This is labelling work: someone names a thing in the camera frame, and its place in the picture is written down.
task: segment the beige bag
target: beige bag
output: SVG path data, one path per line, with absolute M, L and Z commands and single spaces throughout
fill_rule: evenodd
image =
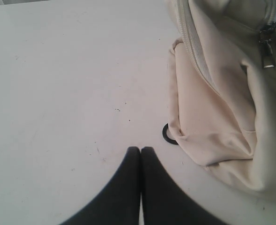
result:
M 276 201 L 274 0 L 167 0 L 169 129 L 224 183 Z

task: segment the black o-ring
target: black o-ring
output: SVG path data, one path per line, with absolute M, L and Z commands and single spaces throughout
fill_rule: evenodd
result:
M 170 137 L 167 136 L 167 130 L 168 130 L 169 126 L 168 124 L 166 124 L 163 128 L 162 134 L 163 134 L 163 138 L 170 144 L 174 144 L 174 145 L 178 145 L 177 141 L 171 139 Z

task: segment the cream backpack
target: cream backpack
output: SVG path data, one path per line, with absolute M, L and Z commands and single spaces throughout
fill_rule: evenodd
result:
M 276 201 L 274 0 L 167 0 L 169 129 L 224 183 Z

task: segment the metal zipper pull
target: metal zipper pull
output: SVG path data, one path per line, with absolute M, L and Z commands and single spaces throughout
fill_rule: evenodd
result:
M 264 26 L 260 31 L 261 64 L 263 69 L 276 67 L 272 49 L 272 34 L 276 30 L 276 22 Z

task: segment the table surface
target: table surface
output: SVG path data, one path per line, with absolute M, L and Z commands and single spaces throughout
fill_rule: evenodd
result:
M 276 225 L 276 204 L 233 190 L 161 136 L 167 50 L 162 0 L 0 6 L 0 225 L 59 224 L 86 205 L 128 146 L 232 225 Z

